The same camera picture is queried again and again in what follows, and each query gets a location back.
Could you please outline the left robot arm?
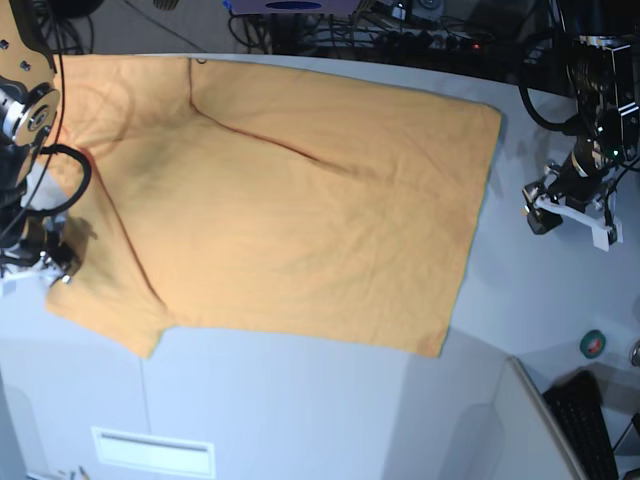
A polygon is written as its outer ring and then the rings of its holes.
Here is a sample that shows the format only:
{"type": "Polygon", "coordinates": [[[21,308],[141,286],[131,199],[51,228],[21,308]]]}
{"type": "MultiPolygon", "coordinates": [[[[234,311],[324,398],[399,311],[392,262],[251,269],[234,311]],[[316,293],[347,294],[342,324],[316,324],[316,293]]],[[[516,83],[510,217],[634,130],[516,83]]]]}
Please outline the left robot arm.
{"type": "Polygon", "coordinates": [[[531,119],[547,131],[574,138],[562,164],[523,187],[526,218],[544,235],[574,218],[588,224],[589,206],[602,213],[606,245],[621,241],[615,198],[625,175],[639,170],[639,4],[636,1],[552,1],[551,31],[523,43],[529,54],[551,39],[558,48],[576,113],[561,122],[545,119],[524,82],[519,94],[531,119]]]}

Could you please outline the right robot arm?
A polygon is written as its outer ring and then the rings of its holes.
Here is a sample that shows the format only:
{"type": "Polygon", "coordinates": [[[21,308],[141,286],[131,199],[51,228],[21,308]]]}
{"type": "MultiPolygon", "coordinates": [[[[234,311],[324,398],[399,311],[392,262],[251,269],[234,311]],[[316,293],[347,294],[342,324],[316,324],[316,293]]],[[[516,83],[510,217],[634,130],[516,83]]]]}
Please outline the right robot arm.
{"type": "Polygon", "coordinates": [[[65,112],[65,93],[56,88],[63,75],[61,61],[42,36],[31,1],[1,3],[1,281],[39,276],[68,283],[80,266],[76,251],[62,238],[55,219],[66,213],[87,190],[92,168],[80,151],[57,142],[65,112]],[[81,167],[82,178],[65,202],[34,210],[27,177],[39,156],[51,161],[65,155],[81,167]]]}

